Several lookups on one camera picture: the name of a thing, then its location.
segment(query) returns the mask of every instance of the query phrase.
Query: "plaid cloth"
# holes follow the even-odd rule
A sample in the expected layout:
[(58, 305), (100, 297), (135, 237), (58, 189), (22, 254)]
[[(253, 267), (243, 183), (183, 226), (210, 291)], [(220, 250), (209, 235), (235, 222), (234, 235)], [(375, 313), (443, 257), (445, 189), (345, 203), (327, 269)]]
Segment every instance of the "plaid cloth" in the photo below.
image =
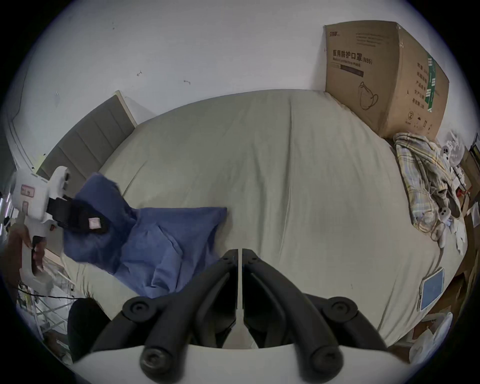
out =
[(448, 207), (449, 197), (460, 211), (450, 166), (441, 149), (424, 136), (397, 133), (393, 140), (408, 192), (412, 224), (419, 231), (431, 234), (440, 223), (439, 206)]

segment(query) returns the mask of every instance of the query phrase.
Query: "beige bedsheet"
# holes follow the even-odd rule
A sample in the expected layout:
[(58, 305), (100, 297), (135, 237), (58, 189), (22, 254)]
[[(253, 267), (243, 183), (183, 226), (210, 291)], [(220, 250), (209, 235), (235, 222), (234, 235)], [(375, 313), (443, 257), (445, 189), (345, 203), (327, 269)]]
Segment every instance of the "beige bedsheet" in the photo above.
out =
[[(226, 206), (216, 249), (251, 248), (303, 292), (346, 296), (393, 344), (440, 250), (416, 230), (396, 158), (328, 94), (275, 90), (200, 101), (139, 125), (102, 168), (128, 204)], [(111, 318), (131, 290), (64, 257)], [(448, 236), (445, 286), (461, 257)]]

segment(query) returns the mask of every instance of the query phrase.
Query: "cord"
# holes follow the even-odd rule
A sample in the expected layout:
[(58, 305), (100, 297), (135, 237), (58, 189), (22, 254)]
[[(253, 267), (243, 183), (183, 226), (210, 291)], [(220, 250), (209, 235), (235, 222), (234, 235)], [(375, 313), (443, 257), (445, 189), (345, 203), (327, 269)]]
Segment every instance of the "cord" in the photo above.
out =
[(24, 291), (23, 289), (20, 289), (18, 287), (15, 287), (13, 284), (10, 284), (8, 281), (6, 282), (10, 287), (16, 289), (17, 291), (23, 292), (26, 295), (34, 296), (34, 297), (50, 297), (52, 299), (69, 299), (69, 300), (78, 300), (81, 299), (81, 297), (66, 297), (66, 296), (44, 296), (44, 295), (36, 295), (34, 293), (30, 293), (27, 291)]

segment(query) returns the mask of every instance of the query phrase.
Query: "green label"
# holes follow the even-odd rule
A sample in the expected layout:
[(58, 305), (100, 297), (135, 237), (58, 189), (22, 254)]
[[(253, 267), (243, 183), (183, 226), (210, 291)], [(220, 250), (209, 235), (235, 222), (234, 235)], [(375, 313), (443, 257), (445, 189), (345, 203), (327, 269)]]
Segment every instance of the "green label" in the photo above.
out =
[(428, 84), (425, 102), (428, 105), (427, 110), (432, 111), (433, 94), (435, 93), (435, 60), (427, 53), (428, 56)]

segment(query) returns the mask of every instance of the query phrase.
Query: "tablet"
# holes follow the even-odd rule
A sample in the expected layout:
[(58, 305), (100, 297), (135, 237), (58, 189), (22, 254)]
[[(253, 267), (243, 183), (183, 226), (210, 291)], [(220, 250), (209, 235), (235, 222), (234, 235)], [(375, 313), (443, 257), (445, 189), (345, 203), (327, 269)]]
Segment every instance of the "tablet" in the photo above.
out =
[(433, 275), (422, 280), (420, 284), (419, 310), (422, 311), (433, 303), (444, 291), (445, 270), (439, 269)]

